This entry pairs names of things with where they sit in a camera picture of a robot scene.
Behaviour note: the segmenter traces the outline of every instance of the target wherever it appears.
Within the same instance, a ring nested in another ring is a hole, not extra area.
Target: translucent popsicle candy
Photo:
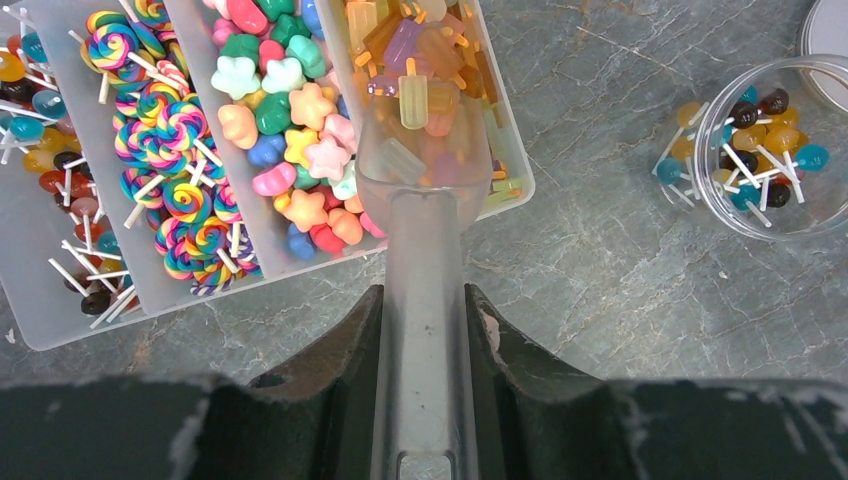
[[[442,80],[453,81],[461,89],[466,87],[465,80],[459,76],[459,70],[465,65],[465,62],[456,54],[454,48],[439,29],[425,29],[418,35],[415,45],[433,66],[437,77]]]
[[[402,20],[403,17],[398,11],[390,12],[389,16],[381,20],[371,30],[371,33],[365,35],[365,38],[362,39],[362,44],[365,45],[365,51],[356,57],[354,63],[360,67],[364,67],[365,64],[374,60],[378,65],[382,65],[386,48],[392,41],[395,31],[397,31]]]
[[[410,130],[424,128],[428,121],[427,77],[417,75],[415,60],[406,61],[406,75],[398,79],[400,122]]]
[[[354,55],[365,50],[363,40],[377,26],[377,5],[374,2],[351,2],[345,7],[350,31],[350,48]]]

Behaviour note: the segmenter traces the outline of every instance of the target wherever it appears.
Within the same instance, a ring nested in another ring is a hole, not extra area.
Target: glass jar
[[[848,94],[848,58],[775,60],[739,76],[710,102],[682,106],[652,171],[665,197],[685,209],[706,208],[760,240],[843,227],[846,114],[820,88],[810,88],[823,84],[832,94]]]

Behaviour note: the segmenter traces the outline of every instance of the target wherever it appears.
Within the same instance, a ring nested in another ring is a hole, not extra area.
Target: plastic compartment
[[[345,0],[315,0],[315,6],[318,8],[318,15],[321,18],[321,26],[326,35],[327,47],[333,57],[333,68],[336,69],[351,121],[359,132],[362,129],[364,107],[359,101],[359,93],[352,81],[353,62],[348,53],[350,51],[350,35],[348,34],[347,19],[344,15],[345,3]],[[506,87],[504,87],[503,78],[498,69],[498,62],[492,53],[492,41],[489,38],[489,31],[483,23],[480,2],[478,0],[459,0],[454,3],[458,3],[460,8],[467,5],[471,9],[481,50],[486,55],[490,72],[498,89],[500,101],[493,105],[492,110],[487,113],[488,118],[486,118],[488,126],[491,127],[491,130],[487,129],[489,144],[496,154],[493,155],[493,158],[506,163],[510,178],[521,180],[521,194],[505,202],[484,207],[479,218],[486,218],[526,203],[536,191],[536,181],[530,171],[530,162],[527,158],[527,152],[524,151],[521,134],[518,132],[518,126],[512,114],[512,107],[510,107]]]

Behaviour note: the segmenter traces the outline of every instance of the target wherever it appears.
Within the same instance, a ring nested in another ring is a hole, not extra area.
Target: candy
[[[247,159],[254,166],[267,168],[282,160],[286,141],[282,135],[260,135],[256,144],[247,152]]]
[[[282,60],[270,60],[266,69],[267,73],[265,78],[262,79],[262,89],[268,93],[291,92],[306,84],[303,67],[296,58],[286,57]]]
[[[291,188],[296,178],[295,168],[283,162],[253,177],[253,191],[265,197],[275,197]]]
[[[327,223],[324,211],[324,195],[295,190],[291,194],[291,204],[283,216],[291,220],[301,232],[307,232],[316,225]]]
[[[224,105],[218,110],[218,120],[224,131],[224,138],[233,142],[242,150],[256,145],[259,131],[253,112],[240,105]]]
[[[344,166],[350,161],[347,150],[339,147],[332,138],[307,146],[303,153],[309,160],[309,175],[313,178],[328,178],[330,181],[341,181]]]
[[[256,109],[256,126],[264,135],[283,132],[291,124],[291,104],[288,93],[268,95]]]
[[[215,188],[215,200],[212,208],[215,210],[215,215],[226,223],[235,223],[241,221],[241,212],[239,212],[238,204],[236,203],[235,193],[229,185],[223,185]]]
[[[210,83],[213,88],[228,94],[233,100],[239,100],[260,87],[256,63],[245,57],[218,57],[218,69],[212,74]]]
[[[201,223],[212,212],[209,194],[185,180],[168,183],[163,196],[168,213],[182,222]]]

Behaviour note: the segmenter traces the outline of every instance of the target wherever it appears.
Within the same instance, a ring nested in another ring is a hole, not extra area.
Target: gray marble surface
[[[656,125],[791,55],[811,3],[485,0],[538,189],[467,232],[468,280],[601,377],[848,381],[846,238],[747,240],[676,211],[649,175],[666,134]],[[217,370],[245,381],[331,328],[383,265],[350,261],[43,353],[0,338],[0,377]]]

